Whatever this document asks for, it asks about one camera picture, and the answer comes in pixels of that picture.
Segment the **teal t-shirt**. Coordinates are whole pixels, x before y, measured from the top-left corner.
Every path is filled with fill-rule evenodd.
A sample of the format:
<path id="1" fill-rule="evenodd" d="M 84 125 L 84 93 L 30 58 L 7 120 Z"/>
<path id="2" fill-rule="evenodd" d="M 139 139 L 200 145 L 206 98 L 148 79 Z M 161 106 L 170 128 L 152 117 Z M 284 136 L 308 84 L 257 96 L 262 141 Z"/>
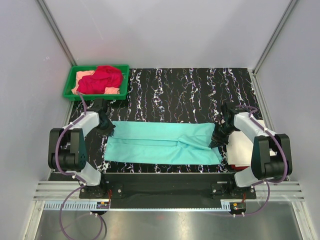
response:
<path id="1" fill-rule="evenodd" d="M 158 165 L 218 165 L 222 156 L 210 148 L 213 123 L 114 121 L 105 161 Z"/>

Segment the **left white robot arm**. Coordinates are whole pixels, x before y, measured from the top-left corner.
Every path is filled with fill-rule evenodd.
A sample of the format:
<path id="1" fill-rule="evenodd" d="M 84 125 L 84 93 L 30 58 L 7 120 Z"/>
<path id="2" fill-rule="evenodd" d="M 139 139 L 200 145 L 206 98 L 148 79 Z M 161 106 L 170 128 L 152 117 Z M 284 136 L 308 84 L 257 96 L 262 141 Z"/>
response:
<path id="1" fill-rule="evenodd" d="M 80 191 L 88 198 L 103 198 L 112 194 L 101 172 L 89 163 L 85 138 L 93 129 L 112 135 L 115 125 L 104 110 L 89 110 L 62 128 L 49 132 L 48 166 L 80 183 Z"/>

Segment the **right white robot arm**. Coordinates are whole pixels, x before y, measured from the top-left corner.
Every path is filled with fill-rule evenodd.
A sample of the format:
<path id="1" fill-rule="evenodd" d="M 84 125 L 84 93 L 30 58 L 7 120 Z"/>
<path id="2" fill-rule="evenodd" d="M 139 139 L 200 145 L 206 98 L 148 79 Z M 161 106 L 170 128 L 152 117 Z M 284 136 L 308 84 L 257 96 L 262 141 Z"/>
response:
<path id="1" fill-rule="evenodd" d="M 286 134 L 277 134 L 263 127 L 252 114 L 228 113 L 225 122 L 217 126 L 211 137 L 210 148 L 227 145 L 229 136 L 242 132 L 253 143 L 250 166 L 230 176 L 226 186 L 213 195 L 228 194 L 242 198 L 254 186 L 262 183 L 281 183 L 291 173 L 290 139 Z"/>

